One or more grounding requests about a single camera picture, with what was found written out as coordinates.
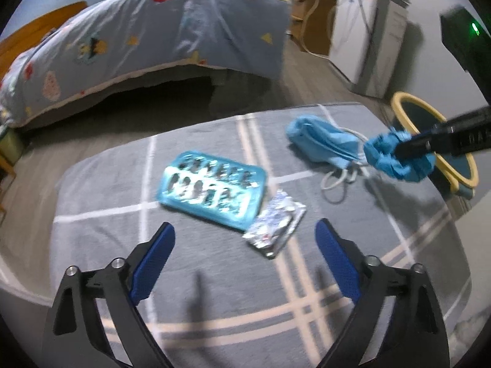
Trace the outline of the teal pill blister pack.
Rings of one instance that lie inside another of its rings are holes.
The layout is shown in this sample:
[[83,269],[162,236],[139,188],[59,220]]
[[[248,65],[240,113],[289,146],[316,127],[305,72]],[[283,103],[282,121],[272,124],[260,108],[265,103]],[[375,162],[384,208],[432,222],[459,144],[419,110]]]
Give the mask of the teal pill blister pack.
[[260,210],[266,182],[259,166],[188,150],[164,169],[157,201],[244,232]]

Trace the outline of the blue face mask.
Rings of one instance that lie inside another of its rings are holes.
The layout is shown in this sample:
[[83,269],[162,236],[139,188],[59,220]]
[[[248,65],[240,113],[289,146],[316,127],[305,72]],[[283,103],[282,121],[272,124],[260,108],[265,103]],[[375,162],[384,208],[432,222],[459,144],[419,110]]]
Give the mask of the blue face mask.
[[327,169],[319,187],[329,203],[344,202],[357,178],[369,175],[363,152],[367,137],[360,132],[337,126],[330,117],[303,115],[293,119],[285,133],[296,152]]

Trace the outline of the blue disposable glove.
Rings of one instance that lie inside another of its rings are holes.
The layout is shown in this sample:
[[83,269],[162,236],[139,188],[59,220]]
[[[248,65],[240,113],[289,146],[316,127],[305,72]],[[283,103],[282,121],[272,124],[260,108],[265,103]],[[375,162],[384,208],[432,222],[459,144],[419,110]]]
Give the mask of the blue disposable glove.
[[415,158],[398,158],[395,154],[396,147],[411,138],[408,131],[394,128],[388,133],[374,136],[363,147],[367,163],[390,178],[411,183],[422,181],[434,171],[436,156],[426,154]]

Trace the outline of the yellow rim teal trash bin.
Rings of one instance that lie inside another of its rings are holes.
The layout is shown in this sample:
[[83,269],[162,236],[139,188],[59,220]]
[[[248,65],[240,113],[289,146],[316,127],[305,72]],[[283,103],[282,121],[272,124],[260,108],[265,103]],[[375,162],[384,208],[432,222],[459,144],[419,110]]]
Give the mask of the yellow rim teal trash bin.
[[457,195],[470,200],[475,195],[479,178],[474,157],[461,141],[465,130],[476,127],[484,118],[484,110],[471,110],[446,119],[438,110],[417,96],[397,91],[391,99],[397,127],[408,131],[412,138],[395,149],[400,159],[436,156],[430,179],[444,198]]

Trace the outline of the small silver blister pack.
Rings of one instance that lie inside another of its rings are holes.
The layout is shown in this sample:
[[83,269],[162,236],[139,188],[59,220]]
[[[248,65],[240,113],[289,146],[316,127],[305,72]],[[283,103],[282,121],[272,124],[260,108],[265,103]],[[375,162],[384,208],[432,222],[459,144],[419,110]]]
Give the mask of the small silver blister pack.
[[305,212],[305,204],[284,190],[277,190],[242,238],[264,257],[273,259],[295,232]]

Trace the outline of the grey plaid cushion stool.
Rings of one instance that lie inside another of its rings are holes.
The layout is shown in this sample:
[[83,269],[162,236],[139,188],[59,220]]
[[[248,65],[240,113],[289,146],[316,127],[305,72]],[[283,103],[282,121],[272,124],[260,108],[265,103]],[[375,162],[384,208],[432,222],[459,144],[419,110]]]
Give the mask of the grey plaid cushion stool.
[[[315,115],[372,137],[384,124],[358,104],[271,110],[173,130],[106,150],[68,169],[58,189],[50,275],[105,267],[158,227],[176,245],[140,312],[177,367],[313,367],[339,334],[351,302],[342,297],[316,246],[327,218],[366,254],[408,268],[423,264],[443,319],[453,329],[470,291],[470,269],[451,213],[430,181],[408,184],[366,170],[324,191],[325,168],[298,155],[285,129]],[[240,232],[166,209],[157,201],[164,169],[197,150],[262,167],[268,190],[305,204],[304,218],[270,260]]]

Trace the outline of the white air purifier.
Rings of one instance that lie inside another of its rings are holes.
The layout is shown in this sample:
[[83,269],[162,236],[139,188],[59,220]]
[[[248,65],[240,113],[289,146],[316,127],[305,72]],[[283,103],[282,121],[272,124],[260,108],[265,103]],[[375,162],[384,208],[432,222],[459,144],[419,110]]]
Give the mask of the white air purifier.
[[385,96],[402,47],[409,5],[394,0],[337,0],[329,60],[354,93]]

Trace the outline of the wooden side cabinet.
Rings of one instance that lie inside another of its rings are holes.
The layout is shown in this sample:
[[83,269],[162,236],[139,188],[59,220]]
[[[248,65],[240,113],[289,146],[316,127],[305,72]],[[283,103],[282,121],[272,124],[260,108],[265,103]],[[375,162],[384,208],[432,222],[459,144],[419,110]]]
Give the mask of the wooden side cabinet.
[[328,56],[336,0],[291,0],[290,36],[302,52]]

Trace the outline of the small green bin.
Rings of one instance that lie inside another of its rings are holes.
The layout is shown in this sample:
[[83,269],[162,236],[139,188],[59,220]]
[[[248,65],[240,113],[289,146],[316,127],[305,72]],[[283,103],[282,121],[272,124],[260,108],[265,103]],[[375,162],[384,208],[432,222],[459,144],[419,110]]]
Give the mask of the small green bin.
[[0,130],[0,150],[1,155],[14,165],[22,156],[25,149],[19,135],[11,128],[2,125]]

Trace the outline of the blue cartoon duvet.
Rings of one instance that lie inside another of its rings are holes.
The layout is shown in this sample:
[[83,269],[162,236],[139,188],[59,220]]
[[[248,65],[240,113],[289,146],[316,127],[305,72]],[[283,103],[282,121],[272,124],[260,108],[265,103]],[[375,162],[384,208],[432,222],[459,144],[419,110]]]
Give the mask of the blue cartoon duvet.
[[50,110],[178,66],[280,75],[289,0],[103,0],[16,55],[1,81],[1,121]]

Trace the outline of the wooden bed headboard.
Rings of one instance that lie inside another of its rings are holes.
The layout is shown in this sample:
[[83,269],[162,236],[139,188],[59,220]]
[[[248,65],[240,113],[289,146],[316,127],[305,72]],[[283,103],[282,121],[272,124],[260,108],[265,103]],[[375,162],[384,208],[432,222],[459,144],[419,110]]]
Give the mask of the wooden bed headboard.
[[68,4],[34,19],[3,39],[0,43],[1,78],[8,72],[18,55],[36,47],[51,30],[60,28],[64,22],[87,7],[86,1]]

